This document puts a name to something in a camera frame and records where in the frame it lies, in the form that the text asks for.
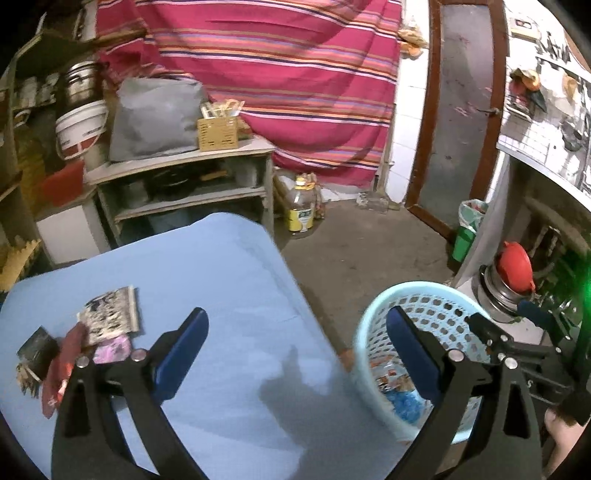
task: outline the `yellow bottle label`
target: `yellow bottle label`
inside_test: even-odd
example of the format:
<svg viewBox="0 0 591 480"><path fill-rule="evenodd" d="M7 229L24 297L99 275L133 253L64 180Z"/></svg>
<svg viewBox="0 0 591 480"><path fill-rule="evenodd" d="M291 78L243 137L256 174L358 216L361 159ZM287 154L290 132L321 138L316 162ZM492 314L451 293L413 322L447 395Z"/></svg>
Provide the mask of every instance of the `yellow bottle label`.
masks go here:
<svg viewBox="0 0 591 480"><path fill-rule="evenodd" d="M314 223L314 207L303 210L289 210L287 213L287 229L290 232L305 232Z"/></svg>

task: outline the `striped curtain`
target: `striped curtain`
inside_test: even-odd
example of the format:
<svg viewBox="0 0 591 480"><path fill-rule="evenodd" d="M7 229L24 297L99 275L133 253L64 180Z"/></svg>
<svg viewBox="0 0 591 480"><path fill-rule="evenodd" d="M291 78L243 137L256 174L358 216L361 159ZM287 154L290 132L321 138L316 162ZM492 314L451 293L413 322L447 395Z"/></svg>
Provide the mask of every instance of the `striped curtain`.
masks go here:
<svg viewBox="0 0 591 480"><path fill-rule="evenodd" d="M99 34L147 27L103 54L127 76L190 76L277 147L275 163L366 186L392 115L398 0L102 0Z"/></svg>

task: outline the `plastic bottle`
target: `plastic bottle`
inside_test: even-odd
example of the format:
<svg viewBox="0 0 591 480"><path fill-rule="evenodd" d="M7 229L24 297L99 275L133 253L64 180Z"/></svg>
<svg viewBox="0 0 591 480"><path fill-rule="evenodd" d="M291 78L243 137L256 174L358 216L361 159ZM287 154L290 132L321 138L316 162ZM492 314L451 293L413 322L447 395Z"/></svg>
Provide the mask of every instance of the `plastic bottle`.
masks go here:
<svg viewBox="0 0 591 480"><path fill-rule="evenodd" d="M288 204L285 222L293 237L301 238L312 233L316 210L314 185L313 182L308 181L306 176L300 175L295 180L295 186L285 198Z"/></svg>

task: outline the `plastic bag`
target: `plastic bag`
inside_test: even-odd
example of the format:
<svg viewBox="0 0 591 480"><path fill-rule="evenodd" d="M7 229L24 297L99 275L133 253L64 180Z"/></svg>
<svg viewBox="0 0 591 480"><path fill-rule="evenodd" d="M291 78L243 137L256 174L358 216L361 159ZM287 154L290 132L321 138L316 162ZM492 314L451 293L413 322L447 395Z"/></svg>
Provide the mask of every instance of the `plastic bag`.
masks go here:
<svg viewBox="0 0 591 480"><path fill-rule="evenodd" d="M487 209L488 203L482 200L474 199L462 202L458 211L460 226L476 233Z"/></svg>
<svg viewBox="0 0 591 480"><path fill-rule="evenodd" d="M174 155L197 147L205 88L195 80L125 79L111 136L111 161Z"/></svg>
<svg viewBox="0 0 591 480"><path fill-rule="evenodd" d="M400 25L398 36L412 44L414 47L427 48L429 46L429 43L423 37L423 32L421 32L421 28L417 25L414 17L411 17L408 22L404 22Z"/></svg>

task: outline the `blue tabletop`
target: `blue tabletop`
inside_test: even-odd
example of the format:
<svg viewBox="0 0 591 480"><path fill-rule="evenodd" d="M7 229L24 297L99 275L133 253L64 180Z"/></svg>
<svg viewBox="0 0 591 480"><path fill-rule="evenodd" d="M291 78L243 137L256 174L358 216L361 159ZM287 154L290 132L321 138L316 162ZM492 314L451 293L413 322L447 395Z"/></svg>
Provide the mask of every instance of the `blue tabletop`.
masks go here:
<svg viewBox="0 0 591 480"><path fill-rule="evenodd" d="M403 448L358 399L281 254L259 225L226 213L72 267L19 282L0 312L0 410L51 477L56 415L41 414L15 380L17 349L39 327L64 336L92 297L138 289L149 348L204 308L209 336L177 395L170 423L211 480L382 480ZM119 413L135 461L154 470Z"/></svg>

